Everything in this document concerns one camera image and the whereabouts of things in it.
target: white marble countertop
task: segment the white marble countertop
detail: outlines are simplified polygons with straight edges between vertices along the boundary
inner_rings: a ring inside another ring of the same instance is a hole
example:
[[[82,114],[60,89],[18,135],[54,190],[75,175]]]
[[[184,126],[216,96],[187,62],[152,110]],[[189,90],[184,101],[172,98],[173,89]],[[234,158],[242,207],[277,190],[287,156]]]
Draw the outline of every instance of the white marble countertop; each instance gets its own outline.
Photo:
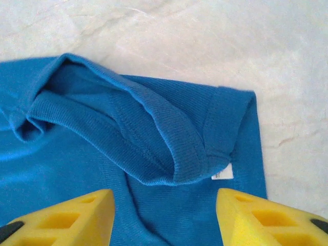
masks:
[[[269,198],[328,218],[327,0],[1,0],[0,20],[0,60],[254,90]]]

